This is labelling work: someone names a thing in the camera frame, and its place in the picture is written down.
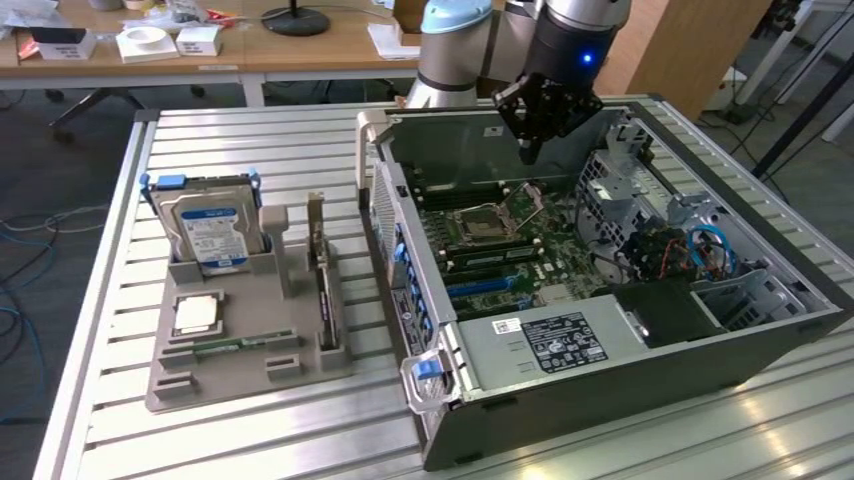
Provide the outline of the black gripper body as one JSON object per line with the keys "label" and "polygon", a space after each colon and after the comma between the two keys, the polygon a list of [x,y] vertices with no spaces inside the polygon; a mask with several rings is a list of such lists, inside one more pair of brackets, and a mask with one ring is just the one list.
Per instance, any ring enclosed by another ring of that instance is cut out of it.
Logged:
{"label": "black gripper body", "polygon": [[589,94],[620,32],[618,4],[543,4],[522,71],[522,91]]}

